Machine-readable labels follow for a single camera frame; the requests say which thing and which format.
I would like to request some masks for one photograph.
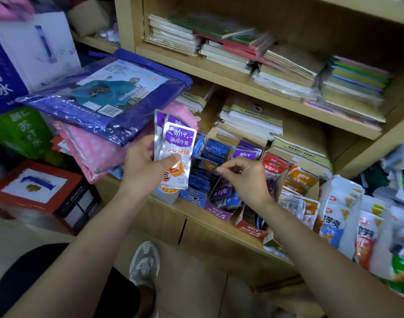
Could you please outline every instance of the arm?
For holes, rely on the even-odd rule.
[[[329,317],[404,317],[403,299],[273,201],[261,163],[236,158],[217,171],[278,236]]]
[[[120,244],[146,198],[178,158],[153,162],[146,136],[129,148],[115,197],[92,219],[5,318],[93,317]]]

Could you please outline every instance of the hand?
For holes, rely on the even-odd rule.
[[[140,206],[159,186],[168,168],[180,161],[179,154],[173,154],[161,161],[153,161],[154,135],[144,136],[127,150],[124,175],[117,196],[125,197]]]
[[[234,186],[241,199],[255,212],[262,211],[267,203],[273,202],[264,168],[259,161],[236,157],[217,167],[216,171]]]

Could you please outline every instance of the right hand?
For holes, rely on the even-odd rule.
[[[259,212],[273,202],[261,162],[236,157],[217,167],[216,171],[234,186],[237,194],[254,211]]]

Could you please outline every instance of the floor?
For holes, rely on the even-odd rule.
[[[21,223],[2,222],[0,222],[0,277],[21,254],[42,244],[72,240],[70,236]],[[178,251],[177,247],[153,239],[139,230],[131,230],[128,233],[114,264],[125,276],[128,276],[134,252],[141,242],[146,240],[155,242],[161,257],[161,267],[155,281],[160,318],[273,316],[275,306],[253,294],[242,281],[208,267],[194,257]]]

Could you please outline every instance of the black pants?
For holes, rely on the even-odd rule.
[[[36,282],[65,250],[68,243],[48,244],[20,257],[0,280],[0,317]],[[94,317],[134,317],[139,309],[140,291],[112,268]]]

